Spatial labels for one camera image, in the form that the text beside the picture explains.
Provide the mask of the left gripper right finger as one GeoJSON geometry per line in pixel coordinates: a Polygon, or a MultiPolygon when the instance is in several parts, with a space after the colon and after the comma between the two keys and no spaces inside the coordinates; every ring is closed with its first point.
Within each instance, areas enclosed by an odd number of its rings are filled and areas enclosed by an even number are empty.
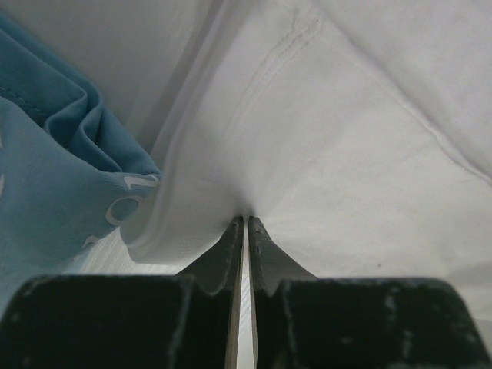
{"type": "Polygon", "coordinates": [[[489,368],[466,304],[434,278],[319,278],[248,221],[259,368],[489,368]]]}

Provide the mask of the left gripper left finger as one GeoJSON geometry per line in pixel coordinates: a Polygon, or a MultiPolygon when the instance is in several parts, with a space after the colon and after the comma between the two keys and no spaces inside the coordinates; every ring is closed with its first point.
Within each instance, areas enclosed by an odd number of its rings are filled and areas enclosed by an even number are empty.
{"type": "Polygon", "coordinates": [[[175,275],[33,278],[1,319],[3,368],[234,368],[243,220],[175,275]]]}

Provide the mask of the white t shirt flower print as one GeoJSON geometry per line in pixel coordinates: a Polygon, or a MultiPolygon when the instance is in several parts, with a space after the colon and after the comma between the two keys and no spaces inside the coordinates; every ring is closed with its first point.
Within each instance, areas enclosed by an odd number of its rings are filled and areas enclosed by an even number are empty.
{"type": "Polygon", "coordinates": [[[254,215],[316,274],[443,278],[490,316],[489,1],[260,1],[169,121],[133,260],[254,215]]]}

